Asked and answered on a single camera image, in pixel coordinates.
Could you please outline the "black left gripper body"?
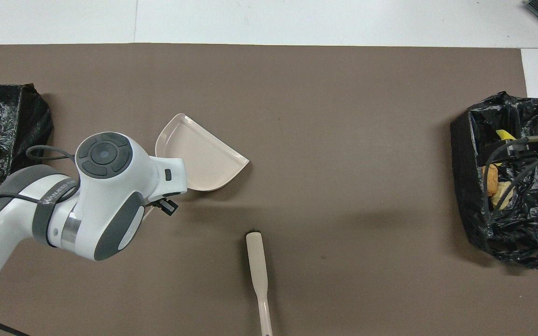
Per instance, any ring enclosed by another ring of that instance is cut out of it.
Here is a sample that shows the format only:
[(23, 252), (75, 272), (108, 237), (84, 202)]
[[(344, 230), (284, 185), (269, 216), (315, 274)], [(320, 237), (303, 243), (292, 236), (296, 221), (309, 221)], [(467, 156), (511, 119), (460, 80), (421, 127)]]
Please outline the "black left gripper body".
[(178, 205), (168, 198), (161, 198), (155, 201), (156, 208), (159, 208), (167, 216), (172, 216), (178, 209)]

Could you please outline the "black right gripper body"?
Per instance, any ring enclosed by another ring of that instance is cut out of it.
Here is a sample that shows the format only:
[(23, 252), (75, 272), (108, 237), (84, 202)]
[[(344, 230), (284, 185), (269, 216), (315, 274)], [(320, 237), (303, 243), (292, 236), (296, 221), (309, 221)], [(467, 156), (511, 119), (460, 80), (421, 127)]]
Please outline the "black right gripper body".
[[(480, 150), (477, 155), (477, 164), (485, 165), (491, 154), (496, 149), (508, 142), (510, 142), (510, 140), (498, 140), (480, 147)], [(532, 161), (535, 160), (537, 157), (538, 153), (536, 153), (536, 151), (534, 150), (531, 150), (529, 145), (518, 144), (506, 147), (503, 151), (500, 152), (500, 154), (498, 154), (498, 156), (496, 156), (491, 161), (491, 164), (500, 165), (504, 162)]]

